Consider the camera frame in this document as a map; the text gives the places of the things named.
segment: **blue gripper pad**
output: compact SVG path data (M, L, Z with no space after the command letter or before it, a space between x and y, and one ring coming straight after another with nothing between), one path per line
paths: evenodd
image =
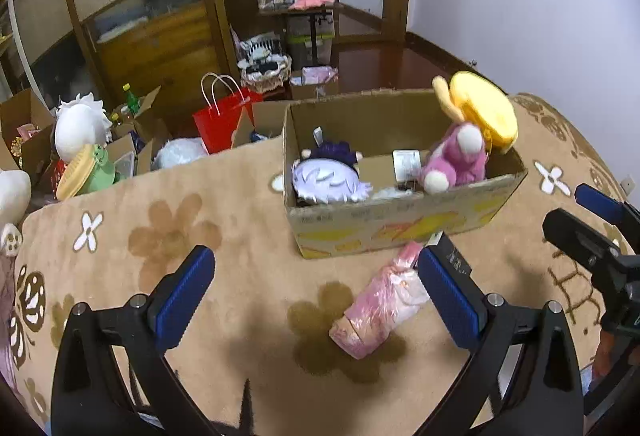
M164 353L180 343L200 301L213 281L216 258L206 246L196 246L178 270L156 287L148 309L156 348Z
M575 202L581 207L591 210L610 225L619 225L622 222L624 204L611 199L586 183L581 183L576 187Z
M428 247L418 256L418 277L456 345L466 350L474 349L481 332L478 314Z

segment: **pink plush toy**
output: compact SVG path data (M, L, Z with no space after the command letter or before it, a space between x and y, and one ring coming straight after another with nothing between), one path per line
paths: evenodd
M486 152L480 129L470 122L452 125L418 172L417 179L427 194L439 194L484 180L485 164Z

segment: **beige carpet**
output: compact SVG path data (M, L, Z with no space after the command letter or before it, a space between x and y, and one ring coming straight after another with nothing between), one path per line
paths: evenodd
M558 112L532 96L513 100L520 123L516 148L529 176L491 223L453 239L483 291L500 292L517 305L560 301L584 366L597 345L602 299L584 271L543 242L542 220L565 207L610 237L619 234L580 209L562 185L551 185L550 195L541 185L545 178L552 183L546 174L560 167L561 176L557 169L553 174L571 193L586 181L614 197L622 194ZM215 251L216 277L167 359L207 417L236 425L249 379L259 435L415 431L468 353L454 347L430 303L362 361L329 341L332 320L394 252L302 259L282 197L268 186L281 164L282 145L273 139L28 217L16 262L15 332L23 347L19 353L16 344L14 356L20 393L38 422L50 416L57 346L72 304L122 305L140 289L150 291L200 243ZM124 366L122 351L118 359Z

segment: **open cardboard box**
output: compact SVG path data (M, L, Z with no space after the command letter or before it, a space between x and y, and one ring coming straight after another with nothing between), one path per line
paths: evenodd
M527 175L512 148L492 152L487 180L428 196L332 205L299 204L291 167L300 151L315 147L313 131L346 141L364 159L360 180L373 192L396 185L394 150L425 152L437 145L450 120L432 90L379 90L318 101L292 102L284 123L284 202L300 252L317 259L426 241L433 232L458 233L486 225Z
M153 138L163 137L171 138L169 131L164 123L164 120L157 116L153 105L158 94L160 93L161 86L156 87L153 91L140 98L140 110L133 117L133 127L136 132L142 138L142 141L149 143ZM120 113L120 107L114 109L113 112ZM131 130L130 123L123 123L113 128L116 138L122 138Z
M126 127L127 125L130 127L129 131L133 129L131 124L124 124L121 127ZM170 137L168 135L156 135L146 142L144 148L136 155L134 176L140 176L151 172L151 162L156 157L156 154L158 154L158 151L169 139ZM107 153L109 154L109 159L112 162L116 162L128 152L136 152L136 148L133 145L133 139L128 132L124 133L121 138L118 138L116 141L107 145Z
M293 71L289 80L292 78L299 78L301 82L304 82L301 70ZM291 87L291 96L294 100L316 99L340 94L340 83L338 83L337 77L331 82L326 83L308 83L305 85L289 83L289 86Z
M284 114L287 100L260 101L252 104L254 111L254 123L251 123L246 107L242 108L238 126L231 136L231 148L251 143L251 133L255 130L258 134L275 138L282 134Z
M20 91L0 103L0 169L17 170L18 164L11 154L11 142L19 136L18 127L33 123L40 129L35 136L22 143L22 170L36 183L36 178L47 167L51 157L51 130L56 119L31 89Z

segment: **white bear plush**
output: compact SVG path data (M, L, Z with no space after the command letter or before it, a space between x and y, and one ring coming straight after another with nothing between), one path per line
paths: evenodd
M31 199L31 180L24 171L0 171L0 253L15 257L22 246L17 225Z
M56 111L56 151L67 165L87 143L105 146L111 141L111 120L94 94L78 94L75 100L62 102Z

